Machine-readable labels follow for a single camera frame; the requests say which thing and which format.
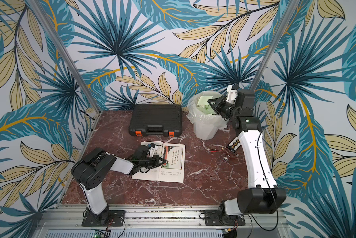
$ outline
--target red marble surface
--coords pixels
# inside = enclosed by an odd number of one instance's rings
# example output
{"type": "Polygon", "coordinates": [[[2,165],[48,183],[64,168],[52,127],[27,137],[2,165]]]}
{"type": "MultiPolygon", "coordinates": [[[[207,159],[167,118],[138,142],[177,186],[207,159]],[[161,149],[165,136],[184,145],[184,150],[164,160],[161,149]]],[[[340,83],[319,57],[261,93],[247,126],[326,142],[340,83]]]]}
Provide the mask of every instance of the red marble surface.
{"type": "MultiPolygon", "coordinates": [[[[109,171],[102,187],[109,204],[150,205],[218,205],[222,200],[236,197],[238,191],[246,189],[247,167],[242,148],[238,157],[223,161],[223,152],[208,152],[220,149],[234,137],[230,128],[218,130],[211,140],[198,139],[193,125],[183,115],[183,133],[180,137],[133,137],[128,133],[131,111],[104,111],[90,139],[85,154],[96,147],[121,158],[127,158],[141,141],[161,140],[168,143],[185,144],[184,183],[144,181],[131,176],[109,171]]],[[[84,194],[73,179],[62,200],[64,204],[86,203],[84,194]]]]}

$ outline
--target book page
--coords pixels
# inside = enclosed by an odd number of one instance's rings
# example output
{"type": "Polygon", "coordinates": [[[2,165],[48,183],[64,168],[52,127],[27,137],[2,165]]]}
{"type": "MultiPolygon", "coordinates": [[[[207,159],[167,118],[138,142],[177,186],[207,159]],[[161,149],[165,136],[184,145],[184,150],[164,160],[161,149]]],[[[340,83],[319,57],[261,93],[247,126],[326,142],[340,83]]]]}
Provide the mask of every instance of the book page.
{"type": "Polygon", "coordinates": [[[158,181],[183,183],[185,145],[164,144],[166,148],[164,159],[167,162],[161,165],[158,181]]]}
{"type": "MultiPolygon", "coordinates": [[[[154,154],[158,154],[159,156],[163,155],[163,142],[162,141],[143,141],[141,145],[149,145],[151,143],[156,144],[154,154]]],[[[160,167],[149,170],[147,173],[137,172],[131,178],[132,179],[140,179],[140,180],[148,180],[148,181],[158,181],[160,167]]]]}

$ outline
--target trash can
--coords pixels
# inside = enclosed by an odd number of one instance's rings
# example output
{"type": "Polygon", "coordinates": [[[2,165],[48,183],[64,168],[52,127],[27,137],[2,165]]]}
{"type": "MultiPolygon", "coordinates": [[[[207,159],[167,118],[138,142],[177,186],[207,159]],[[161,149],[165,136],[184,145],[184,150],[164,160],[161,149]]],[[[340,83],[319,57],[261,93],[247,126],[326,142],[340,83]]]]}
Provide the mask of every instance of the trash can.
{"type": "Polygon", "coordinates": [[[227,121],[225,121],[220,115],[206,115],[197,109],[197,104],[201,96],[213,96],[213,98],[219,98],[222,95],[218,92],[203,91],[190,98],[187,108],[189,114],[187,118],[194,124],[195,136],[202,140],[212,139],[218,129],[227,127],[227,121]]]}

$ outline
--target black toolbox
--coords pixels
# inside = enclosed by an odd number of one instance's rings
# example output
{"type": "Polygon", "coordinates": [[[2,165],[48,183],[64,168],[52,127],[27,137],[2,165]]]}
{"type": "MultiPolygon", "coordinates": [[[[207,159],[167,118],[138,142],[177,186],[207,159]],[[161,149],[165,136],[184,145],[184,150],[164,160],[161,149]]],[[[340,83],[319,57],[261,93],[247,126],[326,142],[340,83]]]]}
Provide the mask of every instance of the black toolbox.
{"type": "Polygon", "coordinates": [[[129,125],[132,136],[182,134],[182,107],[178,104],[137,104],[129,125]]]}

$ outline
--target mounting plate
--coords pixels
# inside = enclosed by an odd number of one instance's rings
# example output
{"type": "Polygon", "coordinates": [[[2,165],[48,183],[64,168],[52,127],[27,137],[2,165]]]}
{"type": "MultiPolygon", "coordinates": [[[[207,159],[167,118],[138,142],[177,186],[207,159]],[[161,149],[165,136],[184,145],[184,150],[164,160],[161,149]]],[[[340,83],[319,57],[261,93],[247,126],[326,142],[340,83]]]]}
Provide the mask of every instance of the mounting plate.
{"type": "MultiPolygon", "coordinates": [[[[113,222],[110,226],[118,226],[121,227],[123,225],[122,219],[124,218],[125,211],[123,210],[109,210],[108,217],[112,219],[113,217],[113,222]]],[[[81,223],[82,227],[92,227],[92,226],[102,226],[101,223],[95,220],[92,216],[89,216],[89,212],[85,212],[83,222],[81,223]]]]}
{"type": "Polygon", "coordinates": [[[220,221],[218,210],[204,210],[206,226],[234,226],[237,220],[239,226],[245,225],[244,216],[223,216],[220,221]]]}

